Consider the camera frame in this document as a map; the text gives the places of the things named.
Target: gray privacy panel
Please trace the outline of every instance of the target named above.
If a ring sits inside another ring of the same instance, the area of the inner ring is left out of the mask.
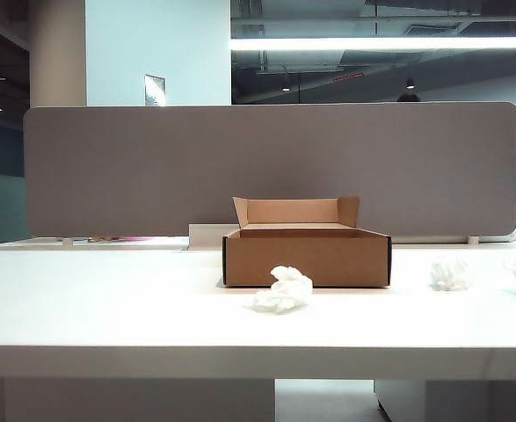
[[[189,223],[236,223],[232,196],[350,194],[361,228],[504,235],[516,224],[516,108],[35,108],[25,176],[35,236],[182,236]]]

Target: white wall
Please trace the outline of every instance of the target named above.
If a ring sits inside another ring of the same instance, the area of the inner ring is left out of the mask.
[[[422,101],[511,101],[516,105],[516,76],[489,79],[431,91],[418,91]]]
[[[229,0],[86,0],[88,106],[143,106],[144,75],[168,105],[230,104]]]

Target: desk leg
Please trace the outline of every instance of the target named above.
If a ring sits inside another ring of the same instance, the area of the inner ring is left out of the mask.
[[[273,422],[274,380],[4,380],[0,422]]]

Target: person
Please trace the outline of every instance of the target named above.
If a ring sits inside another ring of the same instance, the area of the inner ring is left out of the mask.
[[[398,103],[419,103],[420,101],[418,95],[409,92],[405,92],[396,100]]]

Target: box flap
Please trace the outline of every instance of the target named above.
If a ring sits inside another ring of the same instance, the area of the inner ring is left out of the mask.
[[[339,223],[355,227],[359,197],[318,200],[233,198],[241,228],[249,224]]]
[[[349,227],[357,226],[357,212],[360,207],[359,196],[338,198],[338,222]]]

